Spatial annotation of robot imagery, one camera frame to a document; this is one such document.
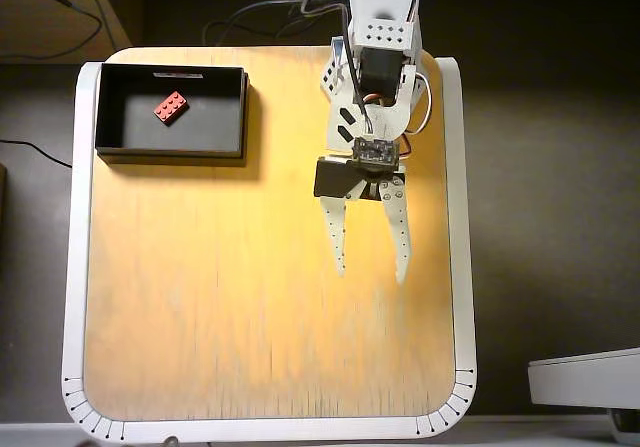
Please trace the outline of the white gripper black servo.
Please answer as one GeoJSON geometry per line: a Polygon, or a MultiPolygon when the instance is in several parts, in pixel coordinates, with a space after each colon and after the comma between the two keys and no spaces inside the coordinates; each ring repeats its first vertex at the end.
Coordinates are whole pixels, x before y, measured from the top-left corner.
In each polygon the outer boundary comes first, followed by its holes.
{"type": "Polygon", "coordinates": [[[411,144],[406,133],[399,141],[354,137],[347,126],[355,123],[355,117],[346,108],[340,109],[339,116],[338,134],[351,146],[352,153],[320,157],[314,180],[314,196],[320,197],[336,270],[339,276],[346,270],[345,199],[382,201],[395,247],[396,282],[403,284],[411,259],[411,239],[400,161],[411,154],[411,144]]]}

